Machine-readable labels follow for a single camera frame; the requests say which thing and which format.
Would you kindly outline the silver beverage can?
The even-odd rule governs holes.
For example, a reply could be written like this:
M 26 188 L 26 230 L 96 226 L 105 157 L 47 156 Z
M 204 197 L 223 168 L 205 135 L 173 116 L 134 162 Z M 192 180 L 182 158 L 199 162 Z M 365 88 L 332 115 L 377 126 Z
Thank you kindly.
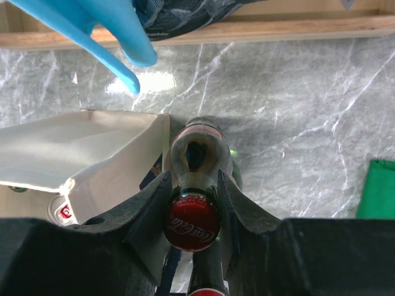
M 77 224 L 73 211 L 62 195 L 55 195 L 48 205 L 48 218 L 50 222 L 58 226 L 70 226 Z

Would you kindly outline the cola glass bottle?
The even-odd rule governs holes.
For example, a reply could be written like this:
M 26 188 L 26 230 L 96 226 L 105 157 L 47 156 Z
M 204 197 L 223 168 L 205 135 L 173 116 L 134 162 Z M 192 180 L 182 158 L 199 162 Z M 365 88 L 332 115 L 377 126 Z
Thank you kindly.
M 176 248 L 198 252 L 220 231 L 218 172 L 233 171 L 229 145 L 217 122 L 194 117 L 173 140 L 165 159 L 173 192 L 164 216 L 164 234 Z

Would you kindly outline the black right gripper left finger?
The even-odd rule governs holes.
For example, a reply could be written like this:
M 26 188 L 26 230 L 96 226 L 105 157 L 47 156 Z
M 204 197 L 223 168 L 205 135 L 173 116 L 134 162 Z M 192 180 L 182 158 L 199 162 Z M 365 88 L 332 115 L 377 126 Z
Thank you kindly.
M 165 255 L 162 219 L 172 177 L 83 225 L 1 220 L 2 295 L 153 295 Z

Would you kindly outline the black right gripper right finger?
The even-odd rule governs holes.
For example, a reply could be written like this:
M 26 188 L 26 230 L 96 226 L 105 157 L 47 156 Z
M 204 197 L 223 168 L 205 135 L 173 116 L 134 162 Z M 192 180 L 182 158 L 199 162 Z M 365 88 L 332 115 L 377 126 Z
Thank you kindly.
M 222 171 L 217 189 L 230 294 L 394 294 L 394 221 L 280 220 Z

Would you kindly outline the cream canvas tote bag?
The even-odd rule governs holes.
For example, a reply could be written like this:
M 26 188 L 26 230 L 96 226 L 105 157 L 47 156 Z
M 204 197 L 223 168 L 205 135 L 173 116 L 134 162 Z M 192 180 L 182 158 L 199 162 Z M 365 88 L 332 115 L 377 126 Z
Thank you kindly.
M 169 127 L 167 115 L 84 110 L 3 128 L 1 220 L 52 223 L 48 205 L 57 194 L 73 211 L 70 226 L 111 210 L 162 174 L 146 179 L 168 149 Z

